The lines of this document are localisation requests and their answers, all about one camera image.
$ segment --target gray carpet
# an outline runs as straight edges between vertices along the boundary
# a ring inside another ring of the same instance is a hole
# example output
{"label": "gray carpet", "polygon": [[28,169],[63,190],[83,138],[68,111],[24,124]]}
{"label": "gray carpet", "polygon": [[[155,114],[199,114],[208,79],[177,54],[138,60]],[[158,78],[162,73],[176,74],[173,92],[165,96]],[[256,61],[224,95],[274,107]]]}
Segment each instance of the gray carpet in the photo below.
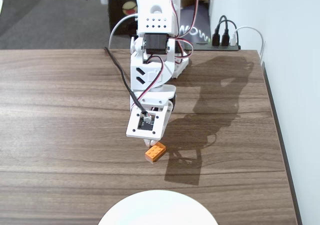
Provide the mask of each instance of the gray carpet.
{"label": "gray carpet", "polygon": [[[108,7],[100,0],[4,0],[0,49],[101,49],[110,29]],[[130,47],[127,35],[112,48]]]}

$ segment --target orange lego brick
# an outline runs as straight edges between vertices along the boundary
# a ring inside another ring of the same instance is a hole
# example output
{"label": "orange lego brick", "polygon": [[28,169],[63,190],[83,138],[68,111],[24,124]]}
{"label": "orange lego brick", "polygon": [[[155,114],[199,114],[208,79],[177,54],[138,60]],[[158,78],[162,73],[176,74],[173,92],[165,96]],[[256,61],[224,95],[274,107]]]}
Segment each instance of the orange lego brick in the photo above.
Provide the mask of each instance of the orange lego brick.
{"label": "orange lego brick", "polygon": [[157,142],[148,151],[145,152],[145,159],[149,162],[155,162],[166,152],[166,146]]}

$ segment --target white bowl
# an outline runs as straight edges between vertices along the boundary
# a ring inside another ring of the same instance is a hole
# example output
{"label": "white bowl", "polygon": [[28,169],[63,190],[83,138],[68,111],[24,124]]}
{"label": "white bowl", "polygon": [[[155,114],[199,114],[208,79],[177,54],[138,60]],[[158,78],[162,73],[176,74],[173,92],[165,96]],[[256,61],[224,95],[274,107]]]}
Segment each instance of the white bowl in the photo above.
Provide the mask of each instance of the white bowl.
{"label": "white bowl", "polygon": [[167,190],[143,191],[124,198],[98,225],[218,225],[199,202]]}

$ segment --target power strip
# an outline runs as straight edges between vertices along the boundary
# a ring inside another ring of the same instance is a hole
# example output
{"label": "power strip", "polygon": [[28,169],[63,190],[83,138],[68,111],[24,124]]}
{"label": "power strip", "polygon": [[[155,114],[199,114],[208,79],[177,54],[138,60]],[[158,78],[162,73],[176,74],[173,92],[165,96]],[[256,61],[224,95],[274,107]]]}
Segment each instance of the power strip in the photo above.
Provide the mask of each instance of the power strip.
{"label": "power strip", "polygon": [[[195,51],[238,51],[240,50],[238,44],[235,46],[212,46],[211,43],[194,43],[193,49]],[[191,47],[189,45],[185,45],[185,50],[190,51]]]}

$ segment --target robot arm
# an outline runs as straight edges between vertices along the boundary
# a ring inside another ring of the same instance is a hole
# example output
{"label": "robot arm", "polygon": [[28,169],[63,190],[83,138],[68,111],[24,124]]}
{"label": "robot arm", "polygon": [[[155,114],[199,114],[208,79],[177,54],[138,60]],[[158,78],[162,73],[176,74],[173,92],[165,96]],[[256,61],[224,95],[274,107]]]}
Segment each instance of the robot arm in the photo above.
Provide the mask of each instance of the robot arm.
{"label": "robot arm", "polygon": [[147,115],[130,98],[126,135],[152,146],[164,135],[175,106],[176,87],[165,83],[177,78],[189,59],[176,58],[181,56],[176,52],[180,0],[137,0],[137,5],[138,38],[130,44],[131,90]]}

